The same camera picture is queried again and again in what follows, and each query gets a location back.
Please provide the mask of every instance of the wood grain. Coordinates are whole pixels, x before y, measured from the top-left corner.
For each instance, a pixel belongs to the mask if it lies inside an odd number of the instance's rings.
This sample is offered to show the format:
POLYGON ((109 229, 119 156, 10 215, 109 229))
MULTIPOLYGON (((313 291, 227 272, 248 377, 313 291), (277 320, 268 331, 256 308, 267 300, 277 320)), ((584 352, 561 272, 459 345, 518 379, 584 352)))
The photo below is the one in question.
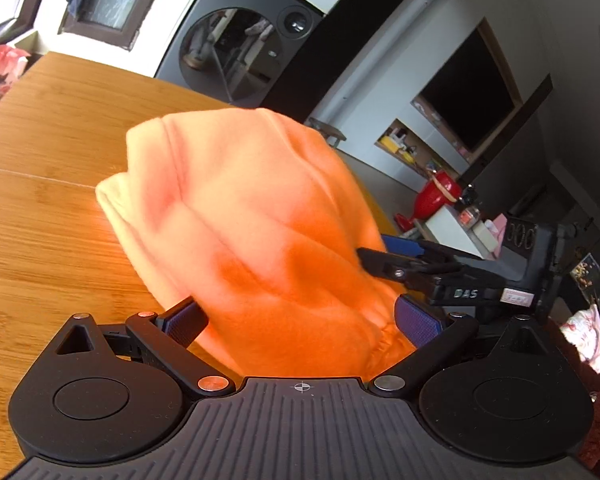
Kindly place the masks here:
POLYGON ((126 70, 51 52, 0 101, 0 168, 95 186, 126 170, 126 131, 228 105, 126 70))
MULTIPOLYGON (((126 130, 155 116, 225 106, 53 53, 0 102, 0 478, 22 459, 7 420, 11 393, 68 317, 90 312, 109 324, 159 309, 93 189, 125 169, 126 130)), ((378 204, 363 193, 390 232, 378 204)), ((199 347, 190 350, 227 372, 199 347)))

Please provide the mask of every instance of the red stand mixer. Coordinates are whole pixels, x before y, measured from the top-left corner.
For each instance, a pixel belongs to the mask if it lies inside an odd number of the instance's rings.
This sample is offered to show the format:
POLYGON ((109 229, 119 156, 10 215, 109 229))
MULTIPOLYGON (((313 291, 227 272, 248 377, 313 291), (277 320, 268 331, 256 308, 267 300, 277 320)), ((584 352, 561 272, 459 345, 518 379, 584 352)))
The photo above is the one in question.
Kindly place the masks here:
POLYGON ((453 205, 462 195, 462 188, 451 179, 445 171, 439 171, 431 176, 431 179, 418 193, 413 204, 413 216, 407 218, 400 213, 394 216, 398 227, 403 231, 413 229, 413 221, 426 220, 445 204, 453 205))

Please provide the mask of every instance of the orange fabric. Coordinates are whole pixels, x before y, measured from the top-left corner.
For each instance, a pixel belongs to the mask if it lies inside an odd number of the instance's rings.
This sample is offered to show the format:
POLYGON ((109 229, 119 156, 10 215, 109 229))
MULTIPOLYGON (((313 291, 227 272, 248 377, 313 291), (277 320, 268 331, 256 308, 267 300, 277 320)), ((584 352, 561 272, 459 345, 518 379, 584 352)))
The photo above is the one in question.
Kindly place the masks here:
POLYGON ((414 350, 400 288, 356 248, 384 250, 344 163, 269 110, 190 112, 126 136, 128 171, 96 188, 129 260, 165 308, 187 296, 197 342, 242 376, 361 376, 414 350))

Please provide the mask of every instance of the yellow item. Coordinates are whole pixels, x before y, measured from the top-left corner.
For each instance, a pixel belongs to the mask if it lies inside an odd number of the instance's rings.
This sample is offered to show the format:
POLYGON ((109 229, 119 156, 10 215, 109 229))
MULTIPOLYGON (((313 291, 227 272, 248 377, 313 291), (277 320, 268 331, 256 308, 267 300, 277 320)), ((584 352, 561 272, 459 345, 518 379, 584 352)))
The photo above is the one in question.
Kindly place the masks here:
POLYGON ((380 139, 380 144, 388 148, 392 153, 398 153, 398 150, 400 149, 400 146, 398 146, 391 137, 383 137, 380 139))
POLYGON ((404 160, 406 160, 409 164, 415 164, 416 163, 416 159, 411 156, 411 153, 409 153, 409 152, 402 152, 401 155, 402 155, 402 158, 404 160))

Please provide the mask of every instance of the black screen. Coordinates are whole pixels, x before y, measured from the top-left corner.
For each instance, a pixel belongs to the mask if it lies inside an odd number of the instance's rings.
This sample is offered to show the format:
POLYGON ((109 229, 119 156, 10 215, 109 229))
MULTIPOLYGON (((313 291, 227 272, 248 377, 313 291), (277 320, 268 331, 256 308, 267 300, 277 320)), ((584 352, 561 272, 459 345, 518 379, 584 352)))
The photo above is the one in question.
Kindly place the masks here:
POLYGON ((469 150, 478 146, 514 108, 478 30, 456 50, 421 95, 469 150))

